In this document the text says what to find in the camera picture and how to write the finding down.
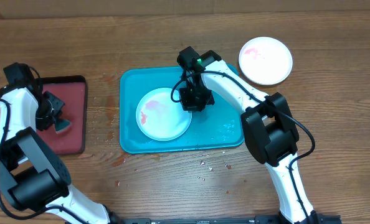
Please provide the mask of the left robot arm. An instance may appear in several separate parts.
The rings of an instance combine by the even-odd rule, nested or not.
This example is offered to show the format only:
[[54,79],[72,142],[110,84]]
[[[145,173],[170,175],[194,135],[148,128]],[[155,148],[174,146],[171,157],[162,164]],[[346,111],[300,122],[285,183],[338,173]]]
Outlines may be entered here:
[[32,66],[15,62],[3,71],[8,84],[0,88],[0,209],[15,220],[50,213],[67,223],[121,223],[72,184],[63,161],[37,133],[70,126],[61,117],[64,101],[44,90]]

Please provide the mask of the light blue plate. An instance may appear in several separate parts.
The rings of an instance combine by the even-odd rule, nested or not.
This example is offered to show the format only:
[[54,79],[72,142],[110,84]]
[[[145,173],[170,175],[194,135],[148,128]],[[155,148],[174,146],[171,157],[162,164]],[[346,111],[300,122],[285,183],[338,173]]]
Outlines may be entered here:
[[136,107],[136,123],[143,134],[157,141],[170,141],[183,135],[192,121],[192,114],[184,111],[171,97],[177,90],[157,88],[145,94]]

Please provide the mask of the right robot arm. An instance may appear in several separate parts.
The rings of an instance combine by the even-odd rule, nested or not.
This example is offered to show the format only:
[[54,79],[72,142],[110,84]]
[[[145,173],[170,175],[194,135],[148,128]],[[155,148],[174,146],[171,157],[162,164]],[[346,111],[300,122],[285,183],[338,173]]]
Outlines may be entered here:
[[236,75],[218,54],[209,50],[199,55],[192,47],[179,52],[183,73],[175,84],[177,102],[184,111],[201,112],[215,103],[217,93],[239,114],[244,141],[253,158],[266,166],[280,203],[282,223],[313,223],[316,212],[307,199],[297,162],[298,130],[311,133],[292,117],[286,99],[268,95]]

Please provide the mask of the white plate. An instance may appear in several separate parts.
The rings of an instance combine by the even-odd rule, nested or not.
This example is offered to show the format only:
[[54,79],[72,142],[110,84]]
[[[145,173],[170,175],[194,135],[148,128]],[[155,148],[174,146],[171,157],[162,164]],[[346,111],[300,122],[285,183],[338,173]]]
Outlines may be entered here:
[[293,57],[289,48],[272,37],[256,37],[241,48],[238,58],[242,73],[259,85],[276,85],[290,75]]

